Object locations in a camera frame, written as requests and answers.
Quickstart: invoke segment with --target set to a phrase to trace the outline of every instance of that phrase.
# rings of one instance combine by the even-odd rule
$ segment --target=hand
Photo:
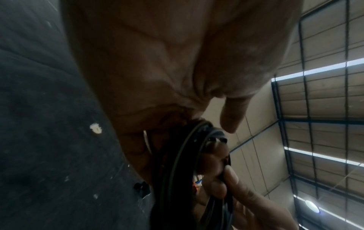
[[[224,97],[233,133],[273,76],[302,0],[61,0],[72,53],[131,165],[151,183],[153,154]],[[147,132],[152,153],[143,131]]]
[[[210,195],[223,199],[229,189],[234,197],[232,225],[239,230],[298,230],[298,225],[288,210],[281,208],[273,201],[249,189],[231,166],[226,166],[222,183],[216,178],[205,176],[203,186],[198,191],[194,209],[196,218],[204,212]]]

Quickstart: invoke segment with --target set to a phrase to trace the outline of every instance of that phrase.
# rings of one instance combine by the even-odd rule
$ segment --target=black surface
[[[0,229],[148,229],[152,197],[133,189],[141,181],[77,72],[57,8],[0,0]]]

